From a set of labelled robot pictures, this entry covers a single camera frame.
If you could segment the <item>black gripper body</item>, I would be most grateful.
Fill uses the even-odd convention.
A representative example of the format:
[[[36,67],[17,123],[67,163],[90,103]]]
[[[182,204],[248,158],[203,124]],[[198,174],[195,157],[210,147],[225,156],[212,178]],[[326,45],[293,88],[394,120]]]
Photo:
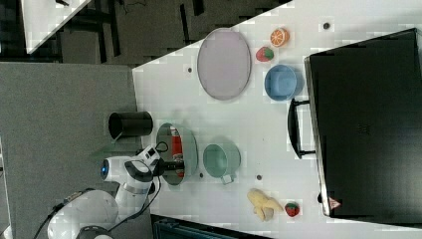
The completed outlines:
[[[156,159],[154,161],[154,169],[152,170],[152,175],[153,176],[160,176],[165,172],[165,161],[160,158],[160,159]]]

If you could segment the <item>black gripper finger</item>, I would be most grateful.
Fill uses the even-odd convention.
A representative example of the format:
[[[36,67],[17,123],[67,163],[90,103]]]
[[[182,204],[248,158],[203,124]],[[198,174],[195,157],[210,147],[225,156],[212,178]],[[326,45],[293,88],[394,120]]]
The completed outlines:
[[[166,161],[166,170],[183,170],[185,168],[183,161]]]

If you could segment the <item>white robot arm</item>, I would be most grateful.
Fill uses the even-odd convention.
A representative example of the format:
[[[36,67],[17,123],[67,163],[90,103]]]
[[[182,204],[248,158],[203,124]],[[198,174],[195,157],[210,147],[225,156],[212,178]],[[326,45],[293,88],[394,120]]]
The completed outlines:
[[[114,156],[103,161],[102,178],[116,182],[116,194],[85,189],[54,209],[48,239],[114,239],[111,231],[142,214],[159,193],[154,186],[166,171],[183,169],[183,161]]]

